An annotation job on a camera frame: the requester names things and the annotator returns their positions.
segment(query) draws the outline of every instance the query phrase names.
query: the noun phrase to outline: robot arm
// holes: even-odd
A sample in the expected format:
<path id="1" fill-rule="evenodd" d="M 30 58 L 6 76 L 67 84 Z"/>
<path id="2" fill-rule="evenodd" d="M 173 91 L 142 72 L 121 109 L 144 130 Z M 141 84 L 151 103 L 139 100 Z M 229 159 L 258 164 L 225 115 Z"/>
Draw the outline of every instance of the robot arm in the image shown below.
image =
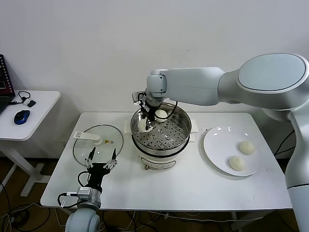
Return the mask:
<path id="1" fill-rule="evenodd" d="M 195 105 L 244 103 L 263 108 L 274 119 L 290 120 L 297 145 L 286 170 L 286 184 L 301 231 L 309 230 L 309 63 L 299 55 L 268 54 L 238 70 L 217 67 L 153 70 L 143 99 L 147 117 L 165 98 Z M 133 93 L 135 102 L 140 102 Z"/>

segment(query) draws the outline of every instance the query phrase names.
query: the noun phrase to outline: glass lid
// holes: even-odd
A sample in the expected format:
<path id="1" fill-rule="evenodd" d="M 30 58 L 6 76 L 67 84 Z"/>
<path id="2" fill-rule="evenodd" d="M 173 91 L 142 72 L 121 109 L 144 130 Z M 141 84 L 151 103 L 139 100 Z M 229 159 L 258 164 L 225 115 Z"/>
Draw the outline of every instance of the glass lid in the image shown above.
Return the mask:
<path id="1" fill-rule="evenodd" d="M 92 162 L 106 163 L 112 158 L 114 149 L 118 155 L 122 149 L 124 139 L 121 132 L 111 125 L 97 125 L 91 127 L 84 132 L 99 135 L 101 142 L 88 140 L 88 139 L 76 139 L 73 147 L 73 155 L 78 163 L 87 167 L 86 159 L 89 153 L 96 148 Z"/>

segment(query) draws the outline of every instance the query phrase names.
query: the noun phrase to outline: wooden floor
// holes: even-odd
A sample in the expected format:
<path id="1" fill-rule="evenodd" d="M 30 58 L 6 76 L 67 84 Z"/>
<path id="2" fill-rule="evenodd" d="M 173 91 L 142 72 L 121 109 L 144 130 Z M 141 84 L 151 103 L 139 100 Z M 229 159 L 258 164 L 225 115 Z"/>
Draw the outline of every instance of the wooden floor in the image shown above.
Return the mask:
<path id="1" fill-rule="evenodd" d="M 44 175 L 51 175 L 53 170 L 57 164 L 57 161 L 49 161 L 45 160 L 45 167 L 42 171 Z M 33 166 L 37 164 L 36 161 L 30 162 Z M 6 158 L 0 158 L 0 180 L 3 180 L 6 174 L 8 173 L 9 169 L 13 163 Z M 17 168 L 11 177 L 10 181 L 6 185 L 6 190 L 9 195 L 11 208 L 14 208 L 21 204 L 28 204 L 28 203 L 39 203 L 41 195 L 44 192 L 46 184 L 36 184 L 32 189 L 30 195 L 28 197 L 21 197 L 20 192 L 22 191 L 25 183 L 28 180 L 28 175 L 25 174 L 21 169 Z M 0 217 L 8 213 L 8 203 L 6 199 L 6 195 L 4 191 L 0 193 Z M 39 208 L 37 206 L 31 206 L 29 209 L 29 219 L 27 223 L 19 228 L 20 230 L 32 230 L 35 227 L 39 226 L 43 223 L 47 217 L 49 210 L 48 208 Z M 57 209 L 60 223 L 65 224 L 68 218 L 68 215 L 62 212 L 60 209 Z M 103 211 L 98 212 L 101 221 Z M 185 213 L 177 212 L 174 213 L 177 217 L 185 217 L 185 218 L 199 218 L 199 219 L 214 219 L 214 220 L 227 220 L 231 219 L 230 213 L 200 213 L 195 217 L 191 217 L 186 215 Z M 135 213 L 135 222 L 136 226 L 139 227 L 141 224 L 139 223 L 139 216 L 143 223 L 149 222 L 150 213 L 149 212 L 136 212 Z M 105 211 L 104 212 L 104 221 L 106 223 L 106 228 L 108 230 L 104 231 L 120 231 L 115 228 L 126 228 L 131 219 L 127 215 L 125 211 Z M 0 225 L 3 224 L 3 219 L 0 219 Z M 160 216 L 155 222 L 151 223 L 150 225 L 155 227 L 158 232 L 229 232 L 231 222 L 225 223 L 214 223 L 210 222 L 207 224 L 199 224 L 196 222 L 183 222 L 179 219 L 168 218 L 164 219 L 163 216 Z M 7 225 L 7 220 L 4 221 L 4 227 Z M 134 225 L 132 224 L 128 230 L 134 231 Z M 50 209 L 50 216 L 49 219 L 45 224 L 41 227 L 36 229 L 37 232 L 62 232 L 64 231 L 64 227 L 60 227 L 58 225 L 55 210 L 53 208 Z M 142 227 L 138 230 L 139 232 L 150 232 L 155 231 L 149 227 Z M 295 221 L 295 217 L 292 210 L 284 210 L 284 211 L 276 211 L 271 214 L 268 214 L 263 219 L 255 221 L 245 227 L 243 229 L 244 232 L 293 232 L 298 231 L 297 224 Z"/>

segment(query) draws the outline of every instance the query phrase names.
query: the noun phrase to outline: blue mouse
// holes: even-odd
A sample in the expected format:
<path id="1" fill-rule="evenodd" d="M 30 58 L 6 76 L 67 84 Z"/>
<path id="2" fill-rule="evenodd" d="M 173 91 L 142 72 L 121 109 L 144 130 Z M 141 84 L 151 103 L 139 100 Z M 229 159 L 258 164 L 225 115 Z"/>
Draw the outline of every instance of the blue mouse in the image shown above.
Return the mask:
<path id="1" fill-rule="evenodd" d="M 30 110 L 19 111 L 14 117 L 14 123 L 17 125 L 24 124 L 30 115 Z"/>

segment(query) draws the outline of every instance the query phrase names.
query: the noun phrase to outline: steamed bun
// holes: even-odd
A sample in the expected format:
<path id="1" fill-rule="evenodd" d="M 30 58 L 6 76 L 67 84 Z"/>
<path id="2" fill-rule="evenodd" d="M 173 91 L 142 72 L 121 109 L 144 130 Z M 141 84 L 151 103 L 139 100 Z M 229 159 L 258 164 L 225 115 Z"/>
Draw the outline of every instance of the steamed bun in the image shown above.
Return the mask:
<path id="1" fill-rule="evenodd" d="M 254 144 L 251 141 L 242 141 L 239 144 L 239 149 L 246 155 L 251 155 L 255 151 Z"/>
<path id="2" fill-rule="evenodd" d="M 228 160 L 228 162 L 230 166 L 237 171 L 245 170 L 245 167 L 246 167 L 245 160 L 240 156 L 232 156 Z"/>
<path id="3" fill-rule="evenodd" d="M 146 130 L 146 118 L 141 119 L 138 123 L 137 123 L 137 127 L 141 132 L 150 132 L 153 128 L 150 127 L 148 130 Z"/>
<path id="4" fill-rule="evenodd" d="M 157 115 L 158 117 L 167 117 L 168 116 L 168 114 L 164 110 L 157 110 L 155 112 L 155 115 Z M 165 122 L 167 119 L 159 119 L 159 118 L 155 117 L 155 120 L 157 122 Z"/>

